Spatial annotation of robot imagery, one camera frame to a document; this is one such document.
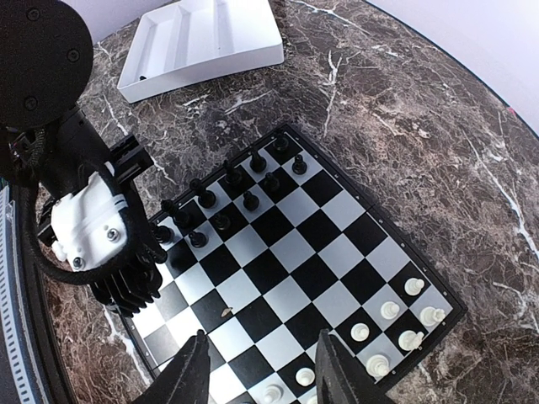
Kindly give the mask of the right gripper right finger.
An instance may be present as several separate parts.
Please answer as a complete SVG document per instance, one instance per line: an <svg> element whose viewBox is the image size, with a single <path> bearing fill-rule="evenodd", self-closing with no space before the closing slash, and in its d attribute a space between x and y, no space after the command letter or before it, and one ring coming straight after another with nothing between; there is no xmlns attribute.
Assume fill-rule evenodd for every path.
<svg viewBox="0 0 539 404"><path fill-rule="evenodd" d="M394 401L377 387L338 337L323 329L315 354L317 400L322 404L377 404Z"/></svg>

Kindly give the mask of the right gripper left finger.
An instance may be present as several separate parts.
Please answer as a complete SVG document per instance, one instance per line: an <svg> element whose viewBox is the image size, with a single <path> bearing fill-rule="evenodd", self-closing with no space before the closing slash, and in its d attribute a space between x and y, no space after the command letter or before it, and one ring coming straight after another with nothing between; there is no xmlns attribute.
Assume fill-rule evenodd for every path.
<svg viewBox="0 0 539 404"><path fill-rule="evenodd" d="M207 403L210 372L209 338L199 330L174 355L151 386L136 398L136 402Z"/></svg>

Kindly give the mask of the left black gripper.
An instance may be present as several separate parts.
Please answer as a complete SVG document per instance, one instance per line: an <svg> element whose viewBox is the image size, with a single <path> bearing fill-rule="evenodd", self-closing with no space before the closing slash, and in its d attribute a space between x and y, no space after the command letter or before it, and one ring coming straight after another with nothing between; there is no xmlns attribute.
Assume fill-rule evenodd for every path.
<svg viewBox="0 0 539 404"><path fill-rule="evenodd" d="M90 285L96 300L112 312L134 316L161 296L159 288L163 284L163 276L157 264L166 261L167 253L155 236L151 239L152 247L159 254L145 246L140 257L136 255L116 274Z"/></svg>

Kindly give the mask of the black chess piece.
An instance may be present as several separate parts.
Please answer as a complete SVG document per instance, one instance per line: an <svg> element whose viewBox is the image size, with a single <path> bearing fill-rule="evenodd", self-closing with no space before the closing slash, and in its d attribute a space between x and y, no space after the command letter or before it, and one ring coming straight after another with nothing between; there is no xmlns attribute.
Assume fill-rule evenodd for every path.
<svg viewBox="0 0 539 404"><path fill-rule="evenodd" d="M162 211L172 218L173 223L179 229L189 228L191 225L191 215L182 211L171 199L161 201Z"/></svg>
<svg viewBox="0 0 539 404"><path fill-rule="evenodd" d="M272 150L278 155L284 155L288 152L290 142L287 136L277 136L272 143Z"/></svg>
<svg viewBox="0 0 539 404"><path fill-rule="evenodd" d="M174 232L168 226L152 225L152 234L160 244L169 244L174 239Z"/></svg>

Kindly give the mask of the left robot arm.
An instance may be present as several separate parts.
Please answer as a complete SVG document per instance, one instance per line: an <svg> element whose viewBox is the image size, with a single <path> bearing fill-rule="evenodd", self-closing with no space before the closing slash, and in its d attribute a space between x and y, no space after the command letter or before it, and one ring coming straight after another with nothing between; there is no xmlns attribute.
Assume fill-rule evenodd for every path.
<svg viewBox="0 0 539 404"><path fill-rule="evenodd" d="M68 4L2 2L1 175L23 249L131 317L160 296L167 254L134 183L152 159L134 136L107 146L78 105L92 69L91 34Z"/></svg>

